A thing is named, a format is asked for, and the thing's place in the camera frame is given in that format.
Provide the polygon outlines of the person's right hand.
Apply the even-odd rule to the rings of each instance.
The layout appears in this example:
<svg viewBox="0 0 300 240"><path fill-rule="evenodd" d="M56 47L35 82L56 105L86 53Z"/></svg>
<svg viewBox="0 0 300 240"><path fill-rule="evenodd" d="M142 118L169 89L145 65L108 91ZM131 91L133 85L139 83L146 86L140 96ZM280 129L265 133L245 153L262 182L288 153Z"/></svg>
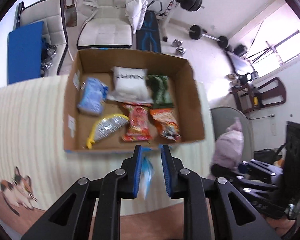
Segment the person's right hand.
<svg viewBox="0 0 300 240"><path fill-rule="evenodd" d="M280 219L265 217L265 220L280 237L284 236L296 223L296 220L289 220L286 217Z"/></svg>

